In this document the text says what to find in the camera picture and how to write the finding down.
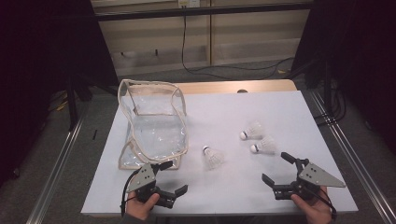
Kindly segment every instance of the human hand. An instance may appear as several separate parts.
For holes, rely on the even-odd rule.
[[[326,187],[320,188],[327,193]],[[319,196],[326,200],[327,196],[323,191],[319,192]],[[314,198],[306,202],[297,194],[291,195],[291,199],[301,210],[303,210],[306,215],[306,220],[309,224],[327,224],[332,221],[332,213],[330,211],[330,207],[321,200]]]
[[[154,193],[145,203],[141,203],[136,199],[136,193],[131,191],[128,194],[128,198],[132,199],[129,200],[126,205],[126,213],[132,217],[146,220],[149,216],[149,211],[160,199],[160,195],[158,193]]]

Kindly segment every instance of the wall outlet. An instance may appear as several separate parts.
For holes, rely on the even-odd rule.
[[[189,4],[190,4],[189,0],[177,0],[177,1],[178,1],[179,8],[189,7]]]
[[[201,1],[200,0],[190,0],[190,5],[189,7],[200,7]]]

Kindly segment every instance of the white table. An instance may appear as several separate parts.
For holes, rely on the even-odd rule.
[[[173,192],[185,184],[188,192],[177,198],[173,209],[155,206],[154,216],[221,216],[296,214],[292,201],[276,201],[262,174],[276,184],[296,178],[295,165],[280,158],[286,151],[295,158],[308,158],[344,181],[299,91],[186,94],[190,148],[178,170],[157,174],[157,186]],[[242,141],[239,133],[258,120],[277,143],[275,156],[252,154],[255,141]],[[127,120],[120,109],[87,195],[82,214],[94,217],[120,215],[120,199],[132,171],[119,170],[118,158],[125,141]],[[226,162],[209,171],[202,147],[221,150]],[[358,208],[348,188],[329,188],[339,213]]]

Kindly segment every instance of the white shuttlecock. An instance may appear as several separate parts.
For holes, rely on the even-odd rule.
[[[255,121],[251,123],[246,130],[242,131],[239,134],[239,136],[241,137],[242,140],[262,139],[263,136],[262,125],[258,121]]]
[[[224,154],[222,152],[212,149],[209,146],[204,146],[203,151],[209,169],[215,169],[223,164]]]
[[[259,143],[252,145],[250,151],[253,153],[275,155],[276,142],[272,136],[267,135]]]

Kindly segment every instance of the clear plastic bag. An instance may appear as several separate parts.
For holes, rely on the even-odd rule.
[[[173,161],[177,169],[189,147],[183,92],[168,82],[124,79],[118,97],[128,119],[119,168]]]

